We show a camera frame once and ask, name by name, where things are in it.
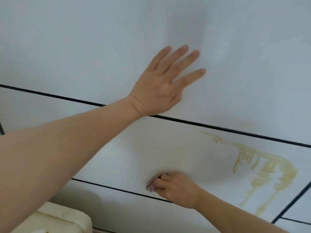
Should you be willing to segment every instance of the black seam line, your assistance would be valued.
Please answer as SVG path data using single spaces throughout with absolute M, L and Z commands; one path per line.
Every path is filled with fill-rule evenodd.
M 114 187 L 110 187 L 110 186 L 106 186 L 106 185 L 100 185 L 100 184 L 89 182 L 89 181 L 83 181 L 83 180 L 79 180 L 79 179 L 76 179 L 76 178 L 72 178 L 71 180 L 80 181 L 80 182 L 91 184 L 91 185 L 96 185 L 96 186 L 100 186 L 100 187 L 104 187 L 104 188 L 108 188 L 108 189 L 112 189 L 112 190 L 118 190 L 118 191 L 122 191 L 122 192 L 129 193 L 129 194 L 135 194 L 135 195 L 147 197 L 147 198 L 150 198 L 150 199 L 161 200 L 161 201 L 164 201 L 164 202 L 171 203 L 168 200 L 164 200 L 164 199 L 160 199 L 160 198 L 156 198 L 156 197 L 152 197 L 152 196 L 148 196 L 148 195 L 144 195 L 144 194 L 139 194 L 139 193 L 135 193 L 135 192 L 127 191 L 127 190 L 122 190 L 122 189 L 118 189 L 118 188 L 114 188 Z
M 79 103 L 83 103 L 83 104 L 87 104 L 87 105 L 94 105 L 94 106 L 101 106 L 101 107 L 105 106 L 104 104 L 94 103 L 94 102 L 90 102 L 90 101 L 83 101 L 83 100 L 73 99 L 73 98 L 64 97 L 64 96 L 57 96 L 57 95 L 53 95 L 53 94 L 49 94 L 49 93 L 37 92 L 37 91 L 33 91 L 33 90 L 7 86 L 7 85 L 3 85 L 3 84 L 0 84 L 0 87 L 12 89 L 12 90 L 17 90 L 17 91 L 22 91 L 22 92 L 33 93 L 33 94 L 42 95 L 42 96 L 58 98 L 58 99 L 67 100 L 67 101 L 79 102 Z M 184 123 L 184 124 L 189 124 L 189 125 L 194 125 L 194 126 L 199 126 L 199 127 L 206 127 L 206 128 L 211 128 L 211 129 L 215 129 L 215 130 L 220 130 L 220 131 L 225 131 L 225 132 L 230 132 L 230 133 L 236 133 L 236 134 L 240 134 L 240 135 L 256 137 L 256 138 L 261 138 L 261 139 L 270 140 L 270 141 L 286 143 L 286 144 L 290 144 L 290 145 L 298 145 L 298 146 L 311 148 L 311 145 L 304 144 L 304 143 L 287 141 L 287 140 L 283 140 L 283 139 L 278 139 L 278 138 L 273 138 L 273 137 L 268 137 L 268 136 L 262 136 L 262 135 L 257 135 L 257 134 L 253 134 L 253 133 L 237 131 L 237 130 L 233 130 L 233 129 L 229 129 L 229 128 L 222 128 L 222 127 L 207 125 L 207 124 L 203 124 L 203 123 L 191 122 L 191 121 L 187 121 L 187 120 L 176 119 L 176 118 L 166 117 L 166 116 L 162 116 L 162 115 L 152 115 L 150 117 L 165 119 L 165 120 L 169 120 L 169 121 L 174 121 L 174 122 L 179 122 L 179 123 Z
M 96 229 L 96 230 L 100 230 L 100 231 L 107 231 L 107 232 L 110 232 L 110 233 L 116 233 L 116 232 L 114 232 L 114 231 L 108 231 L 108 230 L 101 229 L 101 228 L 97 228 L 97 227 L 92 227 L 92 228 L 94 228 L 94 229 Z
M 298 199 L 300 199 L 311 187 L 311 182 L 305 186 L 305 188 L 302 189 L 302 191 L 280 212 L 280 214 L 271 222 L 272 224 L 276 223 L 277 220 L 279 220 L 289 209 L 291 206 L 293 206 Z
M 302 223 L 302 224 L 311 225 L 311 223 L 302 222 L 302 221 L 298 221 L 298 220 L 294 220 L 294 219 L 289 219 L 289 218 L 285 218 L 285 217 L 280 217 L 280 219 L 284 219 L 284 220 L 289 220 L 289 221 L 292 221 L 292 222 L 298 222 L 298 223 Z
M 4 130 L 3 130 L 2 126 L 1 126 L 1 123 L 0 123 L 0 134 L 1 134 L 1 135 L 4 135 L 4 134 L 5 134 L 5 133 L 4 133 Z

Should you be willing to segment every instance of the hand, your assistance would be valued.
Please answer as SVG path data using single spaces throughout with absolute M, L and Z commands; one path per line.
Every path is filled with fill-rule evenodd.
M 128 96 L 140 116 L 156 115 L 169 110 L 181 100 L 183 89 L 206 72 L 205 69 L 199 69 L 172 82 L 185 68 L 196 61 L 200 52 L 195 50 L 176 63 L 189 47 L 182 46 L 166 57 L 171 49 L 167 46 L 153 58 Z
M 195 208 L 203 189 L 180 172 L 162 174 L 153 181 L 159 196 L 185 208 Z

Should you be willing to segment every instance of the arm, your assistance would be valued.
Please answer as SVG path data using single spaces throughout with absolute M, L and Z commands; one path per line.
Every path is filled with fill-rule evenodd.
M 72 178 L 107 142 L 142 116 L 162 113 L 204 75 L 172 82 L 199 56 L 160 51 L 124 99 L 89 112 L 0 137 L 0 232 L 10 232 Z
M 213 196 L 182 173 L 162 174 L 153 181 L 153 185 L 160 196 L 182 207 L 195 209 L 221 233 L 286 233 Z

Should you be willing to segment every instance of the forearm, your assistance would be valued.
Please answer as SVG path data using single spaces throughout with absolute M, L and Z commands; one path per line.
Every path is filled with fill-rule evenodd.
M 125 98 L 1 136 L 0 219 L 10 224 L 1 224 L 0 232 L 11 230 L 40 207 L 99 149 L 138 118 L 138 111 Z
M 202 190 L 195 209 L 221 233 L 286 233 L 286 231 Z

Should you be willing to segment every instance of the water stain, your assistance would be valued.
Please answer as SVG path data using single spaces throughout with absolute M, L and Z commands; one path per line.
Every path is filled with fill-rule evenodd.
M 269 184 L 273 180 L 272 175 L 276 172 L 277 167 L 281 170 L 282 176 L 278 177 L 278 183 L 274 183 L 273 194 L 265 203 L 257 208 L 257 211 L 255 212 L 256 216 L 259 216 L 261 213 L 263 213 L 266 210 L 267 206 L 271 203 L 271 201 L 275 199 L 278 193 L 292 184 L 292 181 L 296 178 L 298 174 L 298 170 L 293 166 L 292 162 L 281 156 L 268 152 L 263 152 L 240 143 L 228 141 L 223 139 L 222 137 L 215 136 L 210 133 L 200 133 L 211 136 L 216 143 L 220 142 L 232 145 L 239 149 L 238 158 L 236 159 L 232 169 L 233 173 L 237 171 L 238 165 L 242 164 L 242 161 L 244 161 L 244 163 L 246 161 L 246 163 L 250 165 L 256 158 L 255 162 L 251 165 L 251 169 L 255 169 L 259 165 L 260 159 L 265 159 L 265 162 L 260 168 L 259 172 L 257 172 L 256 176 L 252 179 L 252 189 L 246 192 L 247 195 L 245 199 L 239 204 L 239 206 L 241 207 L 246 204 L 249 198 L 256 192 L 259 187 Z

